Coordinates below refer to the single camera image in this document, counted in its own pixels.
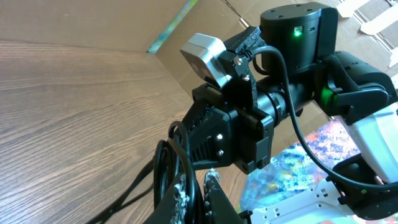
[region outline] colorful fabric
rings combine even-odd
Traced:
[[[311,150],[328,167],[359,154],[359,150],[344,126],[336,119],[306,138]],[[248,175],[240,206],[241,210],[263,208],[304,190],[312,188],[327,175],[307,156],[300,143],[271,159],[261,170]],[[356,216],[323,223],[397,223],[398,215],[385,220],[367,222]]]

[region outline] white robot part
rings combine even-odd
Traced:
[[[332,218],[348,217],[354,212],[341,205],[335,185],[322,179],[312,190],[306,190],[267,208],[256,208],[252,223],[318,223]]]
[[[363,159],[387,183],[398,181],[398,105],[396,103],[345,128]]]

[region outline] cardboard piece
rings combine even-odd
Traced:
[[[0,39],[145,52],[185,0],[12,0]]]
[[[285,4],[304,2],[309,1],[228,0],[228,3],[214,0],[198,1],[161,46],[156,56],[177,79],[183,89],[191,95],[192,89],[204,83],[202,79],[196,76],[180,53],[181,47],[193,34],[199,32],[226,40],[244,30],[244,26],[239,21],[240,18],[243,18],[251,26],[258,26],[262,12]],[[323,0],[320,2],[333,7],[340,3],[339,0]],[[398,73],[398,68],[389,68],[391,53],[375,38],[359,33],[360,26],[361,23],[356,18],[341,20],[339,22],[336,49],[349,51],[390,76]],[[262,78],[253,69],[252,71],[257,79]],[[307,105],[304,108],[304,113],[298,118],[302,132],[306,135],[318,129],[328,120],[315,103]],[[295,141],[297,141],[297,137],[291,120],[286,119],[275,129],[272,155],[289,147]]]
[[[360,7],[357,12],[366,21],[372,21],[378,15],[389,9],[391,5],[387,1],[370,0],[364,6]],[[398,47],[398,22],[394,22],[382,31],[380,31],[383,41],[391,46]]]
[[[361,25],[361,31],[368,35],[375,35],[398,21],[398,5],[392,6],[376,18]]]

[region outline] wooden table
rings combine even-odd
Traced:
[[[87,222],[125,191],[191,103],[153,55],[0,42],[0,223]],[[246,176],[219,171],[237,206]],[[142,223],[152,201],[108,223]]]

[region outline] white bracket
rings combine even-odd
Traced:
[[[338,201],[341,195],[332,182],[322,179],[314,189],[306,190],[267,208],[256,208],[251,222],[265,224],[318,223],[354,215]]]

